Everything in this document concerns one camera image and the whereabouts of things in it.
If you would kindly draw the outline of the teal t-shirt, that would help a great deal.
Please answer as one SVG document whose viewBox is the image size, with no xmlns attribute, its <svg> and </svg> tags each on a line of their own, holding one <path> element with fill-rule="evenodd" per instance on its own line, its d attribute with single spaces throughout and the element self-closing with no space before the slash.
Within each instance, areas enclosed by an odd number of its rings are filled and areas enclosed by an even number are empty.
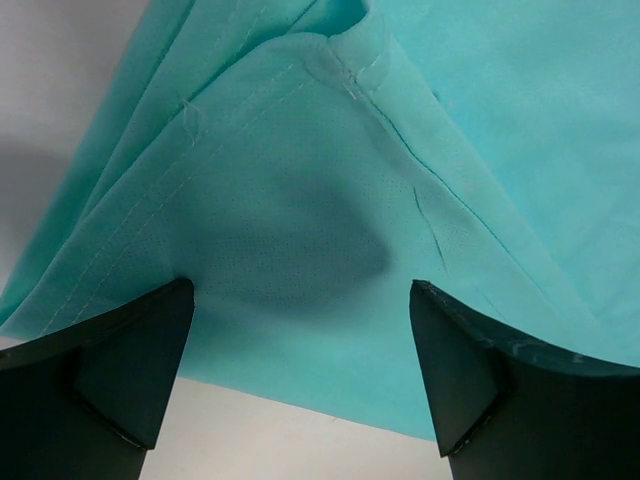
<svg viewBox="0 0 640 480">
<path fill-rule="evenodd" d="M 178 277 L 185 377 L 417 438 L 416 279 L 637 365 L 638 3 L 152 2 L 1 331 Z"/>
</svg>

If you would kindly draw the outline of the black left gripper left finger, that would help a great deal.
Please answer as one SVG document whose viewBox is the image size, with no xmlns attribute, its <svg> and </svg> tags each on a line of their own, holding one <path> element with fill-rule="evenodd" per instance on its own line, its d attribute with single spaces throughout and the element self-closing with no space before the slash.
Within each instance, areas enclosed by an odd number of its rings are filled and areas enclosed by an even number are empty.
<svg viewBox="0 0 640 480">
<path fill-rule="evenodd" d="M 4 479 L 137 479 L 186 346 L 194 286 L 177 279 L 1 352 Z"/>
</svg>

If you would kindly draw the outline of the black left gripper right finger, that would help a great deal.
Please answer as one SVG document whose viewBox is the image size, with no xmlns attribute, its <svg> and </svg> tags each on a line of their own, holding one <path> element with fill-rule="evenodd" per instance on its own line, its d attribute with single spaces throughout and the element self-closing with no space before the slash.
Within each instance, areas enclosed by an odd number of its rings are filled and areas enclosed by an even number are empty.
<svg viewBox="0 0 640 480">
<path fill-rule="evenodd" d="M 639 371 L 557 347 L 421 280 L 410 321 L 456 479 L 635 479 Z"/>
</svg>

